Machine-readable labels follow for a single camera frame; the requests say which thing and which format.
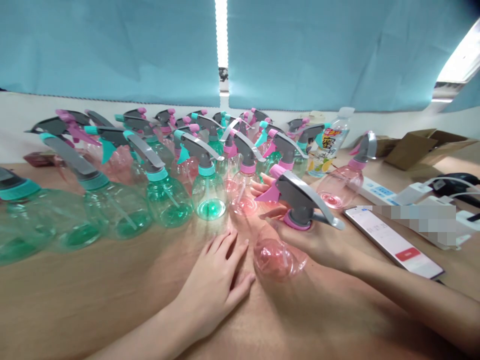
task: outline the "green spray bottle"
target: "green spray bottle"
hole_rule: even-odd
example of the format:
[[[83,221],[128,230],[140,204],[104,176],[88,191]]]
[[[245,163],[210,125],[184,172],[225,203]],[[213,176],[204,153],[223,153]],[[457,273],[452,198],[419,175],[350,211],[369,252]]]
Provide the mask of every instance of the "green spray bottle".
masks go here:
[[[223,153],[224,145],[219,140],[218,130],[225,128],[215,120],[199,115],[195,112],[191,114],[191,119],[200,125],[202,129],[208,129],[208,145],[210,145],[210,147],[215,150],[217,154]]]
[[[90,222],[110,239],[126,240],[142,234],[152,224],[147,202],[134,188],[109,179],[70,146],[51,134],[41,140],[65,160],[85,189],[83,206]]]
[[[133,130],[137,133],[143,132],[143,140],[153,149],[154,152],[156,152],[160,159],[165,162],[166,168],[170,170],[174,155],[167,146],[159,141],[157,135],[155,135],[154,130],[152,129],[154,124],[141,117],[129,115],[115,115],[115,119],[118,122],[124,123],[125,127],[129,130]]]
[[[322,135],[325,131],[325,129],[328,129],[330,124],[315,124],[312,126],[309,126],[305,129],[300,130],[300,138],[296,142],[298,147],[303,151],[305,155],[309,155],[310,149],[312,148],[309,146],[311,142],[315,139],[317,142],[318,146],[322,147]],[[293,132],[292,133],[293,137],[297,135],[297,133]],[[295,161],[293,163],[293,169],[292,173],[297,175],[300,179],[305,175],[305,172],[307,171],[307,165],[309,163],[308,158],[304,158],[302,156],[298,156],[295,158]]]
[[[200,219],[216,220],[225,214],[227,209],[227,193],[222,178],[215,172],[213,159],[223,161],[210,145],[189,133],[175,130],[174,136],[180,140],[181,153],[178,163],[190,158],[198,159],[198,176],[193,182],[191,200],[193,209]]]
[[[47,133],[40,136],[55,138],[90,164],[58,137]],[[11,222],[23,233],[23,239],[35,248],[48,246],[50,251],[71,252],[100,237],[98,229],[87,219],[82,197],[77,194],[43,189],[30,179],[0,168],[0,197],[7,201]]]
[[[123,136],[143,160],[149,181],[146,202],[153,220],[164,228],[178,228],[186,224],[194,211],[185,187],[169,176],[165,163],[138,134],[127,130]]]

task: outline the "white cable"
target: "white cable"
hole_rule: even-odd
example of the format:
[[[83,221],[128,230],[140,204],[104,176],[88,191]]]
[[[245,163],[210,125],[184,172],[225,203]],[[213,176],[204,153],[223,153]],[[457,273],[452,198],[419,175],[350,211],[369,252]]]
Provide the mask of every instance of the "white cable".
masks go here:
[[[453,194],[448,196],[450,199],[453,199],[454,197],[460,196],[460,195],[480,195],[480,192],[459,192],[458,194]]]
[[[422,185],[421,185],[421,188],[424,188],[428,185],[430,185],[431,183],[433,183],[435,180],[452,180],[452,181],[456,181],[456,182],[459,182],[459,183],[462,183],[464,185],[467,185],[469,188],[473,188],[476,190],[477,193],[480,194],[480,190],[475,187],[475,185],[465,181],[465,180],[461,180],[461,179],[457,179],[457,178],[454,178],[454,177],[448,177],[448,176],[440,176],[440,177],[434,177],[434,178],[431,178],[430,180],[427,180],[425,181]]]

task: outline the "trigger sprayer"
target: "trigger sprayer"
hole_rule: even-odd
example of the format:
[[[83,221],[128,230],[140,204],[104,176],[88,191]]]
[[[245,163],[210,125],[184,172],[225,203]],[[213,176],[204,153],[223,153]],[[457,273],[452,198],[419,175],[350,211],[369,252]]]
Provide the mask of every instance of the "trigger sprayer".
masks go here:
[[[296,144],[305,153],[305,155],[309,155],[310,149],[312,148],[309,146],[309,144],[314,140],[317,142],[318,146],[322,146],[322,135],[324,130],[329,126],[329,123],[316,124],[309,126],[304,130],[300,130],[301,134]],[[302,178],[307,171],[308,161],[309,160],[307,158],[296,157],[292,172],[299,178]]]
[[[304,159],[309,158],[302,149],[300,149],[299,146],[285,134],[278,132],[275,129],[271,129],[268,132],[268,136],[271,137],[271,143],[263,156],[267,157],[273,152],[280,152],[281,158],[278,160],[278,164],[284,169],[292,170],[294,168],[296,152]],[[270,160],[268,168],[266,169],[267,171],[270,171],[270,168],[275,164],[275,161],[276,159]]]
[[[152,223],[147,203],[136,190],[110,180],[74,149],[54,135],[40,139],[61,156],[85,189],[83,203],[88,219],[110,239],[124,240],[143,233]]]
[[[184,186],[169,176],[162,159],[136,133],[127,130],[123,136],[143,160],[149,181],[146,201],[153,220],[164,228],[178,228],[187,223],[193,209],[192,200]]]
[[[290,120],[288,124],[288,132],[286,133],[289,138],[295,139],[296,133],[298,130],[304,129],[307,124],[310,122],[308,117],[298,118],[294,120]]]
[[[190,156],[198,159],[198,176],[193,182],[191,197],[196,214],[207,221],[220,218],[227,209],[227,194],[212,158],[219,162],[225,158],[210,145],[185,131],[175,130],[174,136],[180,140],[182,152],[185,153],[185,156],[180,155],[181,159]]]
[[[357,196],[364,183],[362,169],[369,159],[375,159],[377,137],[372,131],[363,135],[360,143],[350,152],[355,155],[348,165],[335,169],[320,182],[316,192],[333,209],[347,207]]]
[[[291,209],[285,214],[283,221],[289,227],[306,231],[312,226],[312,221],[317,221],[338,230],[345,228],[344,222],[332,215],[320,196],[291,171],[274,165],[270,169],[270,175],[275,178],[270,189],[255,200],[288,203]],[[260,232],[253,250],[253,262],[265,276],[281,282],[301,272],[308,257],[304,252],[275,237],[278,235],[269,237],[265,236],[263,231]]]
[[[232,129],[230,135],[235,148],[231,153],[238,151],[242,157],[240,171],[233,177],[228,189],[229,204],[236,214],[251,215],[258,208],[251,192],[252,181],[260,182],[259,176],[255,173],[256,161],[264,163],[266,160],[250,139],[240,131]]]
[[[115,119],[121,122],[129,130],[143,132],[143,140],[157,153],[162,159],[167,169],[170,169],[174,155],[164,143],[160,142],[152,129],[152,123],[146,119],[130,115],[115,115]]]
[[[218,130],[223,129],[223,126],[215,120],[197,113],[192,113],[191,119],[203,129],[208,129],[208,145],[210,145],[217,153],[222,153],[223,146],[219,141]]]

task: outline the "teal bottle cap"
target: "teal bottle cap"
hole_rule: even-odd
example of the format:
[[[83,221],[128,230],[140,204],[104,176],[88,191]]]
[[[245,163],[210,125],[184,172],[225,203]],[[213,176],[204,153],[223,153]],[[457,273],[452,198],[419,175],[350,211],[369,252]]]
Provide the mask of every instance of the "teal bottle cap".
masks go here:
[[[0,189],[0,198],[5,201],[12,201],[23,199],[35,194],[42,188],[36,182],[30,179],[25,179],[24,182],[13,186],[11,188]]]
[[[154,173],[147,172],[146,173],[147,179],[151,182],[156,182],[156,181],[163,180],[167,176],[169,176],[169,173],[168,173],[167,169],[164,168],[164,167],[162,167],[162,169],[159,172],[154,172]]]
[[[96,126],[84,126],[83,130],[89,135],[99,135],[99,129]]]
[[[86,191],[96,190],[99,188],[104,187],[110,182],[109,178],[105,176],[103,172],[99,172],[98,176],[87,179],[87,180],[79,180],[78,183],[84,188]]]
[[[202,176],[210,176],[215,174],[215,165],[212,165],[210,167],[198,167],[198,174]]]
[[[306,142],[299,142],[297,141],[296,144],[298,145],[298,147],[302,150],[305,150],[307,148],[307,143]]]

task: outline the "table surface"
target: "table surface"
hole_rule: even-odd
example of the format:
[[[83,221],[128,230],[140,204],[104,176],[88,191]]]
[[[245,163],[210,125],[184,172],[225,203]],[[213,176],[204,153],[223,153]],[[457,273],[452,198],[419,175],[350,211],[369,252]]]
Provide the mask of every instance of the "table surface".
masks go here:
[[[345,164],[341,152],[336,165]],[[44,187],[65,189],[54,168],[8,164]],[[435,167],[401,171],[373,161],[364,174],[398,192],[440,173],[480,175],[480,166],[447,157]],[[305,177],[312,183],[313,178]],[[369,202],[357,197],[356,204]],[[390,262],[343,215],[344,231],[325,226],[363,252]],[[189,275],[200,249],[232,222],[239,239],[254,245],[266,225],[255,216],[205,222],[194,218],[179,229],[152,226],[127,241],[102,239],[68,254],[41,252],[0,268],[0,359],[73,360],[106,346],[171,302]],[[480,300],[478,237],[460,251],[443,251],[412,230],[385,220],[441,265],[442,281]],[[253,246],[243,269],[253,271]],[[287,283],[258,279],[251,293],[208,339],[182,359],[444,359],[455,348],[413,320],[364,282],[309,260]]]

